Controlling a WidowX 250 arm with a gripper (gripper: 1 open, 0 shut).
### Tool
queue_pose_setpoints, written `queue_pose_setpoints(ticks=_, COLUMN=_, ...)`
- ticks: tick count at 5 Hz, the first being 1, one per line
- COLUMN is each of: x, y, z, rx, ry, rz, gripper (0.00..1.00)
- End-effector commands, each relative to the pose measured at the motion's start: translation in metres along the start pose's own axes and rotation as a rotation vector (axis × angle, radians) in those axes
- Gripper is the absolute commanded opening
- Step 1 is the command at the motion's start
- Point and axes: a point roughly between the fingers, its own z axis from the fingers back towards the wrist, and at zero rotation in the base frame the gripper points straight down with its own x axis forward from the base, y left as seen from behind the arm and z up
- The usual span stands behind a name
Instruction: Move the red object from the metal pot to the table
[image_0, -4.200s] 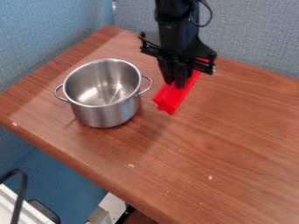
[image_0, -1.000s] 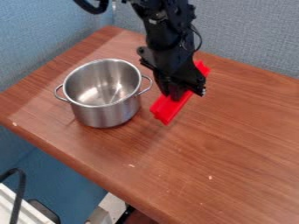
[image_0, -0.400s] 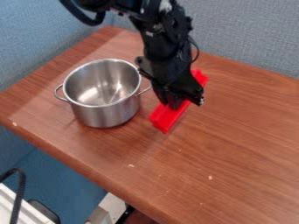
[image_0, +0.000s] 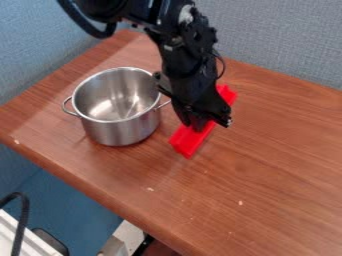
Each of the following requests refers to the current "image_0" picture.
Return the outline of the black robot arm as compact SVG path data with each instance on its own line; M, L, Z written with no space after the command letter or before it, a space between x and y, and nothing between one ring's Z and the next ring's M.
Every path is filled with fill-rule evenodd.
M157 90L172 104L184 126L202 131L208 122L231 124L231 107L216 89L226 64L215 44L216 29L194 0L56 0L77 26L97 39L109 38L116 25L140 26L155 43L161 70Z

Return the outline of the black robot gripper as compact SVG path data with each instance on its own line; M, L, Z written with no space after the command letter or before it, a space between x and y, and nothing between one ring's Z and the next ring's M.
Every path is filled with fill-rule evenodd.
M161 71L153 73L157 90L171 99L173 111L183 125L202 132L210 121L223 127L231 124L231 107L218 93L216 61L223 58L216 50L204 51L194 58L183 50L159 50Z

